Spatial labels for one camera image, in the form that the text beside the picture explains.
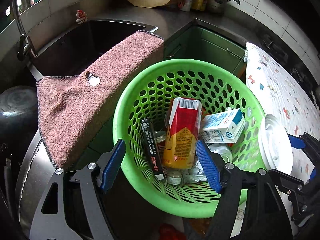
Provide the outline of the steel kitchen sink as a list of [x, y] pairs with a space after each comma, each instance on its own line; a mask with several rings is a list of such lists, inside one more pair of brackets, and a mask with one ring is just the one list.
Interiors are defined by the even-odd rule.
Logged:
[[44, 76], [74, 76], [116, 44], [139, 30], [155, 32], [144, 23], [89, 20], [61, 33], [45, 45], [28, 68], [35, 80]]

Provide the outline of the red yellow drink bottle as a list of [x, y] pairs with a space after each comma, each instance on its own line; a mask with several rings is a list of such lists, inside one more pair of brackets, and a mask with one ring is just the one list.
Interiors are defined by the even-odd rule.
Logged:
[[171, 185], [179, 185], [182, 171], [193, 166], [201, 108], [201, 102], [195, 99], [178, 97], [172, 102], [162, 157], [167, 182]]

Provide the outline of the green plastic perforated basket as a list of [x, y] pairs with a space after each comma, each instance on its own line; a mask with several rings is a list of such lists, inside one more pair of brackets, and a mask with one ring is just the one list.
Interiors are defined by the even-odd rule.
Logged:
[[168, 164], [192, 167], [203, 118], [240, 110], [244, 129], [232, 146], [232, 163], [255, 172], [264, 166], [258, 131], [265, 113], [258, 99], [235, 75], [208, 62], [166, 60], [149, 66], [127, 85], [114, 113], [113, 139], [126, 154], [121, 169], [150, 204], [172, 215], [209, 218], [220, 195], [206, 181], [171, 185], [156, 177]]

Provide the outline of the thin black box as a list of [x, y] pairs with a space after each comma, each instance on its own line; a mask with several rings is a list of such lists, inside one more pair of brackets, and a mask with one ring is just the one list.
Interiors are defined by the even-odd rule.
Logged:
[[150, 163], [153, 175], [158, 180], [165, 180], [166, 177], [163, 171], [161, 157], [159, 155], [155, 136], [153, 134], [154, 133], [153, 124], [149, 118], [143, 118], [140, 121], [140, 125], [141, 125], [143, 136], [144, 136], [146, 156]]

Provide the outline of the steel cooking pot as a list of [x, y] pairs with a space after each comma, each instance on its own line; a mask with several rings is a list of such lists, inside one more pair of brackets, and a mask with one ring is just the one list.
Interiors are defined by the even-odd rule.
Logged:
[[214, 13], [223, 14], [226, 5], [230, 1], [235, 1], [238, 5], [241, 4], [241, 2], [239, 0], [208, 0], [207, 7], [208, 7], [208, 10], [210, 10]]

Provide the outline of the green kitchen cabinet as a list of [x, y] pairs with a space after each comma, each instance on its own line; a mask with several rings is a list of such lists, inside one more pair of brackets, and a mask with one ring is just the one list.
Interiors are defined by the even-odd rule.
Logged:
[[237, 77], [245, 72], [245, 49], [210, 30], [192, 26], [165, 45], [164, 58], [195, 59], [219, 66]]

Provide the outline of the pink dish towel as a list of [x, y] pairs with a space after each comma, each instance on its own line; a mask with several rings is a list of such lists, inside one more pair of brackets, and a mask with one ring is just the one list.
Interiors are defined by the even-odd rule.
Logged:
[[139, 30], [76, 76], [44, 76], [37, 84], [38, 128], [55, 168], [74, 165], [112, 116], [127, 84], [159, 61], [164, 39]]

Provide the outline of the small red white figurine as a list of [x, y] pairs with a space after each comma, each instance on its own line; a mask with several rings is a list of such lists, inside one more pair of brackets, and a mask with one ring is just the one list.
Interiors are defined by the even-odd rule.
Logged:
[[76, 23], [82, 24], [87, 22], [87, 14], [83, 10], [76, 11]]

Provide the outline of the white blue milk carton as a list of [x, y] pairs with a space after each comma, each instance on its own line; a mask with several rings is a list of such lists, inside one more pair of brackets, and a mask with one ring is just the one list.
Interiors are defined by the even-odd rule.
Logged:
[[200, 138], [209, 144], [234, 144], [238, 141], [245, 126], [240, 109], [228, 109], [225, 112], [205, 116], [201, 121]]

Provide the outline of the steel kitchen faucet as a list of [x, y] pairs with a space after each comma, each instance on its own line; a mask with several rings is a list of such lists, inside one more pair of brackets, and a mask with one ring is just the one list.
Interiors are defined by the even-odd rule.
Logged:
[[37, 56], [37, 52], [34, 48], [31, 38], [27, 35], [23, 27], [17, 0], [12, 1], [11, 7], [12, 7], [12, 13], [14, 15], [14, 19], [17, 24], [18, 31], [20, 33], [17, 58], [19, 61], [23, 61], [28, 55], [31, 56], [32, 58], [35, 58]]

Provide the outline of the crushed silver can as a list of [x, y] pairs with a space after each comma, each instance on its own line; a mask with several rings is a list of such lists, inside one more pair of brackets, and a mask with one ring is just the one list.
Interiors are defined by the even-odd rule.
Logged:
[[218, 153], [219, 155], [221, 155], [221, 157], [226, 163], [232, 162], [233, 156], [227, 144], [213, 143], [209, 144], [208, 148], [211, 152]]

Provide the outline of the black gas stove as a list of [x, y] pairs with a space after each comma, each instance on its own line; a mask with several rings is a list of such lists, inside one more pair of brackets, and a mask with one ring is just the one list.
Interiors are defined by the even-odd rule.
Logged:
[[264, 51], [271, 55], [309, 94], [318, 87], [310, 70], [299, 56], [276, 34], [259, 31], [257, 34]]

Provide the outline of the red soda can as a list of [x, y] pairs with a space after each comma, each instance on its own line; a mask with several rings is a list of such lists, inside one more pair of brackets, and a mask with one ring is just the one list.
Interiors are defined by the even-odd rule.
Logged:
[[164, 152], [165, 147], [165, 141], [166, 141], [166, 132], [165, 131], [154, 131], [153, 133], [155, 142], [158, 148], [159, 154], [162, 156]]

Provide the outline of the cartoon printed white tablecloth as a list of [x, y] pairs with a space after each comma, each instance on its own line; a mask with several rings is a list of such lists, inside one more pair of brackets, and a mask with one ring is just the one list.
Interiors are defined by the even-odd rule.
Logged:
[[[252, 43], [246, 44], [244, 62], [247, 87], [263, 109], [262, 116], [255, 118], [257, 137], [263, 117], [272, 114], [282, 124], [287, 134], [298, 137], [308, 133], [319, 140], [319, 111], [293, 77], [266, 52]], [[290, 175], [307, 184], [314, 165], [302, 150], [292, 147], [292, 153], [293, 167]], [[261, 221], [254, 238], [319, 239], [319, 212], [303, 226], [297, 226], [291, 220], [293, 207], [289, 195], [274, 185], [268, 174], [270, 170], [266, 169], [264, 163], [259, 171], [263, 176], [259, 200], [268, 200], [272, 213], [267, 215], [265, 211], [260, 212]]]

